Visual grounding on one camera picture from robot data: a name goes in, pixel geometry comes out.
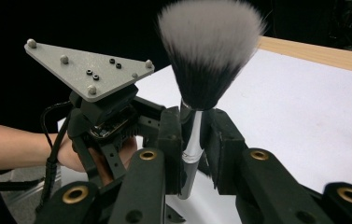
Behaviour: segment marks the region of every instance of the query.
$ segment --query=gray brush tip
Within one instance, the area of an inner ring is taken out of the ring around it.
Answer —
[[[184,0],[158,15],[183,103],[213,108],[255,52],[263,22],[246,2]]]

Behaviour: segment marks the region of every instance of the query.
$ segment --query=white table surface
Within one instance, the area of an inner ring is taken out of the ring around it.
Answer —
[[[138,96],[179,105],[171,66],[136,83]],[[352,184],[352,71],[258,49],[219,100],[249,147],[271,151],[301,184]],[[63,177],[64,183],[76,177]],[[189,199],[166,196],[187,223],[241,223],[234,196],[198,174]]]

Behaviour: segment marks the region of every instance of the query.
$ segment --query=silver brush handle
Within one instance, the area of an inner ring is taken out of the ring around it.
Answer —
[[[180,199],[188,199],[198,170],[199,159],[202,156],[201,131],[204,111],[197,111],[181,103],[180,121],[183,140],[183,170],[181,171]]]

